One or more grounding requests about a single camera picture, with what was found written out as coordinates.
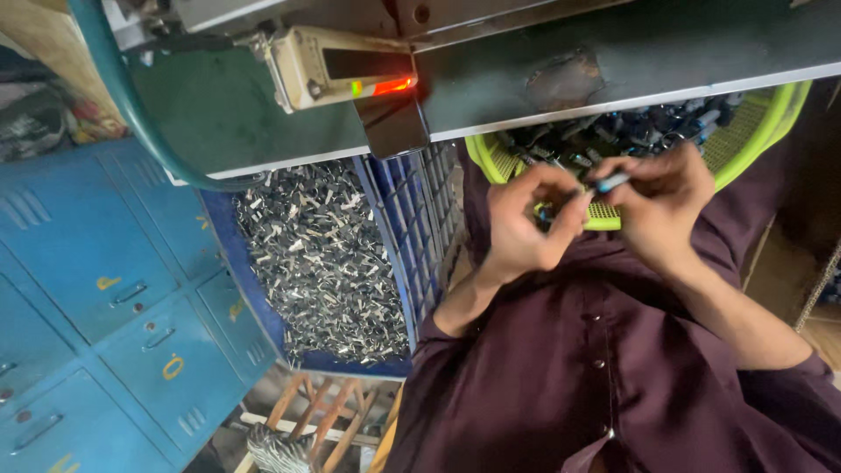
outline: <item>teal metal pipe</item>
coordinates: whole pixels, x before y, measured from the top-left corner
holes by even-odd
[[[254,187],[262,180],[249,178],[244,182],[209,178],[181,159],[158,127],[152,123],[143,101],[140,100],[131,75],[123,63],[123,55],[114,40],[101,0],[68,0],[67,4],[82,31],[93,63],[108,93],[111,94],[111,99],[146,150],[163,167],[190,185],[218,192],[239,192]]]

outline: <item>lime green basket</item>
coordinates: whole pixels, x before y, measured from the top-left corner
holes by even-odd
[[[719,128],[704,143],[704,160],[716,177],[716,192],[724,189],[774,143],[782,139],[800,114],[812,81],[762,88],[745,94],[733,122]],[[491,183],[508,182],[526,165],[497,140],[495,134],[467,136],[470,159]],[[590,204],[585,230],[619,230],[619,212],[601,202]]]

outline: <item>blue plastic crate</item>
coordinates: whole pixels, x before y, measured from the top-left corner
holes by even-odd
[[[384,162],[370,157],[351,159],[394,268],[409,345],[414,350],[418,323],[435,308],[446,290],[446,282],[440,275],[448,274],[450,268],[442,270],[443,255],[448,248],[442,247],[441,234],[449,235],[450,230],[437,227],[437,222],[441,220],[437,214],[431,216],[430,207],[434,199],[450,203],[455,201],[452,189],[438,185],[443,182],[446,169],[451,172],[452,166],[436,169],[441,173],[432,178],[432,182],[436,183],[436,192],[432,192],[431,180],[426,175],[430,163],[424,166],[421,153]],[[283,358],[285,323],[266,302],[265,290],[251,271],[246,241],[240,234],[235,207],[231,202],[233,194],[201,191],[201,197],[231,275],[274,343],[278,356]],[[300,368],[338,375],[404,378],[410,371],[411,363],[408,355],[363,365],[342,361],[324,352],[308,352],[303,355]]]

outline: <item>red indicator light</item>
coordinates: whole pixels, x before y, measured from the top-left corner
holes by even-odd
[[[397,79],[396,81],[381,82],[374,86],[373,95],[382,95],[389,92],[398,92],[415,85],[411,77]]]

